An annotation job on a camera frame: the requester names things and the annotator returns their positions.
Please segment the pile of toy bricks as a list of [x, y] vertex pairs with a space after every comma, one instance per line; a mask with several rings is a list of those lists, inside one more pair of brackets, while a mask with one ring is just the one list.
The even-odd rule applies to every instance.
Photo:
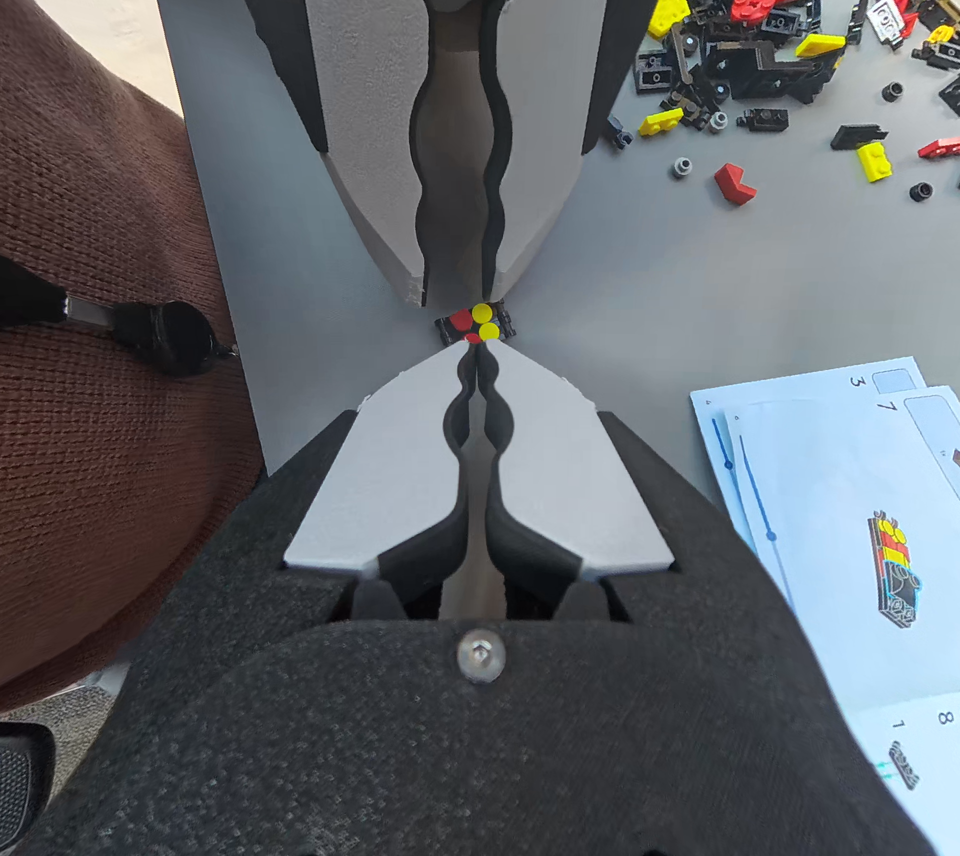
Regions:
[[823, 0], [657, 0], [647, 35], [659, 46], [636, 54], [633, 88], [660, 96], [659, 111], [681, 107], [680, 125], [718, 132], [727, 100], [811, 105], [865, 29], [894, 53], [918, 27], [911, 58], [958, 74], [954, 0], [857, 0], [841, 33], [824, 32]]

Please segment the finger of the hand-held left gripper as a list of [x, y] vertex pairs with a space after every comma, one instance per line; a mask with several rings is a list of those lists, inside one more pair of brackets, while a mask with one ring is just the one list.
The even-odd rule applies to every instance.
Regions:
[[425, 0], [304, 0], [326, 137], [323, 161], [368, 254], [421, 306], [424, 198], [413, 124], [430, 71]]
[[482, 23], [493, 118], [483, 288], [505, 298], [580, 176], [607, 0], [495, 0]]

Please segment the grey desk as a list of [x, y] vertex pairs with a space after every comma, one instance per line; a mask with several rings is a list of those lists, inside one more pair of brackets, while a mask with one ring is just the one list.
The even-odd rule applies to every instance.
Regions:
[[[243, 0], [158, 0], [198, 180], [273, 473], [343, 410], [439, 347], [464, 305], [402, 302], [309, 141]], [[958, 391], [958, 136], [950, 75], [869, 28], [779, 134], [679, 126], [618, 155], [599, 145], [542, 250], [507, 297], [519, 350], [614, 412], [710, 497], [690, 393], [915, 358]], [[882, 88], [900, 82], [888, 103]], [[870, 184], [841, 125], [877, 124], [893, 166]], [[686, 156], [690, 175], [670, 168]], [[724, 164], [757, 190], [742, 206]], [[926, 181], [926, 202], [909, 188]]]

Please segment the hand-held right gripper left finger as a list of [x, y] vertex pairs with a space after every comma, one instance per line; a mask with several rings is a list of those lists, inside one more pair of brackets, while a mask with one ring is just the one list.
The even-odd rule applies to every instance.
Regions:
[[389, 551], [450, 516], [460, 461], [444, 421], [473, 348], [454, 343], [363, 400], [284, 552], [287, 567], [378, 578]]

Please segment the toy brick instruction booklet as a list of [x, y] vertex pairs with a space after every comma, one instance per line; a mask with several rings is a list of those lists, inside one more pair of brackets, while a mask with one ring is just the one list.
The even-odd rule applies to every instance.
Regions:
[[862, 752], [958, 854], [958, 395], [909, 357], [690, 400], [730, 520]]

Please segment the person's brown knit sweater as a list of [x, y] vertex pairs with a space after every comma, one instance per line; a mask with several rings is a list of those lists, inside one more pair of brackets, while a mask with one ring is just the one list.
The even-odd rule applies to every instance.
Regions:
[[[184, 300], [234, 328], [183, 119], [35, 0], [1, 0], [2, 255], [81, 298]], [[105, 667], [263, 465], [241, 364], [196, 379], [111, 337], [2, 333], [1, 707]]]

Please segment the red corner brick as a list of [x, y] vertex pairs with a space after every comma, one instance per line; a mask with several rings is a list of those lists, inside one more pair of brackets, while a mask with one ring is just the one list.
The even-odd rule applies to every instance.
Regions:
[[743, 181], [743, 168], [735, 164], [724, 164], [714, 173], [714, 181], [722, 197], [730, 204], [745, 205], [757, 196], [757, 189]]

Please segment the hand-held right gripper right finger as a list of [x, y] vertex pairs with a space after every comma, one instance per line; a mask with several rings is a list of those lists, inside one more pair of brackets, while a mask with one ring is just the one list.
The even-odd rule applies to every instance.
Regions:
[[515, 583], [662, 572], [674, 554], [592, 400], [509, 344], [478, 350], [490, 559]]

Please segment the small black toy brick assembly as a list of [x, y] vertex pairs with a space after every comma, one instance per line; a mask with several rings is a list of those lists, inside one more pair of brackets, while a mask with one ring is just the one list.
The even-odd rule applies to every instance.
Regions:
[[480, 302], [435, 320], [443, 347], [465, 343], [464, 334], [478, 332], [482, 343], [507, 342], [517, 335], [503, 300]]

